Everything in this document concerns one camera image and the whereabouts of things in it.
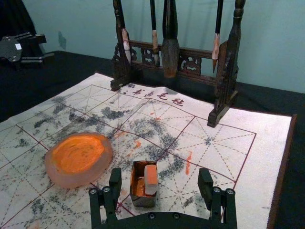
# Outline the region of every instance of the brush bristles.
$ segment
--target brush bristles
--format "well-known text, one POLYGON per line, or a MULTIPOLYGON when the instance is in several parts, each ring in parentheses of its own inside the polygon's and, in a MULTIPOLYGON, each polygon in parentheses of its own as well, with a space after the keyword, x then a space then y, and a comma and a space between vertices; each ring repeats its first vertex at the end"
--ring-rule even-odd
POLYGON ((174 78, 178 69, 179 43, 177 39, 164 39, 162 43, 162 63, 165 78, 174 78))

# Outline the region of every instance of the carved wooden panel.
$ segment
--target carved wooden panel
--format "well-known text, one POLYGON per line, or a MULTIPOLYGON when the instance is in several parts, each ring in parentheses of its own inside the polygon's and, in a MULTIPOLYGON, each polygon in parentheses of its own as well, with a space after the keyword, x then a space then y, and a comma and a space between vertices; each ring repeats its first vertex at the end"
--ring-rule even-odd
POLYGON ((138 59, 137 52, 132 47, 130 48, 130 52, 132 55, 132 61, 136 61, 138 59))
POLYGON ((178 62, 178 70, 188 74, 201 74, 201 58, 192 56, 181 56, 178 62))
POLYGON ((120 60, 121 60, 121 58, 120 58, 120 55, 119 55, 119 46, 116 45, 115 49, 114 49, 114 56, 112 58, 112 62, 113 61, 120 61, 120 60))
POLYGON ((141 48, 142 63, 154 65, 153 50, 141 48))

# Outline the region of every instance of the orange ink stone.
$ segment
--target orange ink stone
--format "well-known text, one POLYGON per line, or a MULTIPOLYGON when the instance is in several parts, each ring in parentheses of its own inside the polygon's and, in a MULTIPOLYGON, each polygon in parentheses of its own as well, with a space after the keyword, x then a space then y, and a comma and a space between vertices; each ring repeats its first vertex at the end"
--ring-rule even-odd
POLYGON ((111 160, 112 149, 106 137, 83 133, 71 135, 49 150, 45 166, 55 184, 73 188, 96 180, 111 160))

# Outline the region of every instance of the black table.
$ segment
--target black table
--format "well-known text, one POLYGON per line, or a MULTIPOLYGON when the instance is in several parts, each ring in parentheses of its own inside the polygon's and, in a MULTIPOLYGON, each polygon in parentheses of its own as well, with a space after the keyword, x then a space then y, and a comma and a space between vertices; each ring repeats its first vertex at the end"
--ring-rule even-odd
MULTIPOLYGON (((43 68, 22 69, 17 72, 8 66, 0 66, 0 122, 61 93, 95 72, 111 76, 111 61, 56 51, 55 61, 43 68)), ((214 99, 213 90, 208 86, 184 79, 165 80, 160 74, 152 72, 145 72, 145 78, 138 83, 150 86, 165 85, 207 102, 213 102, 214 99)), ((298 114, 275 228, 304 228, 305 94, 245 83, 238 83, 237 89, 239 96, 234 104, 236 107, 279 114, 298 114)))

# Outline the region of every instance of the black brush handle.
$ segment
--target black brush handle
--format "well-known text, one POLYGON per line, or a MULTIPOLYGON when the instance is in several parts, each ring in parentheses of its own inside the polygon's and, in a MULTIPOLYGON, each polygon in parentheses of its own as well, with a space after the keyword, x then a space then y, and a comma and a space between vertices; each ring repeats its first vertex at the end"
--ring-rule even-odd
POLYGON ((121 0, 118 0, 118 5, 119 5, 120 16, 121 16, 120 18, 121 18, 122 29, 125 29, 126 27, 125 27, 125 20, 124 20, 121 0))
POLYGON ((175 0, 164 0, 163 10, 163 38, 177 39, 178 20, 175 0))
POLYGON ((151 15, 152 15, 152 30, 156 30, 156 9, 154 7, 154 0, 151 0, 151 15))
POLYGON ((224 0, 218 0, 215 33, 220 33, 221 16, 223 15, 223 5, 224 0))

